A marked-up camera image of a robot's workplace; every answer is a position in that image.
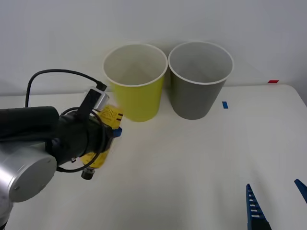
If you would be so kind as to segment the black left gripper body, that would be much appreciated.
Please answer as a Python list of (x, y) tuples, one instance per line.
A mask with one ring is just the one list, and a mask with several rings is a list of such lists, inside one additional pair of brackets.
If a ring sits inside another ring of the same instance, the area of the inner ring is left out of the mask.
[(98, 114), (91, 114), (88, 123), (88, 134), (85, 135), (86, 148), (81, 156), (90, 152), (107, 151), (110, 149), (113, 138), (113, 129), (103, 123)]

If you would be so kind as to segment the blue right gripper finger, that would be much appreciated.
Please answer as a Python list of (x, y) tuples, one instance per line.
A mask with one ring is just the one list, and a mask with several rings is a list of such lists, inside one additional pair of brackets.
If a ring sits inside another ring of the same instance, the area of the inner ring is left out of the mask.
[(250, 184), (246, 185), (246, 204), (248, 230), (272, 230), (257, 202)]
[(307, 186), (304, 185), (299, 179), (295, 179), (294, 183), (296, 184), (296, 186), (299, 189), (302, 197), (304, 198), (305, 202), (307, 203)]

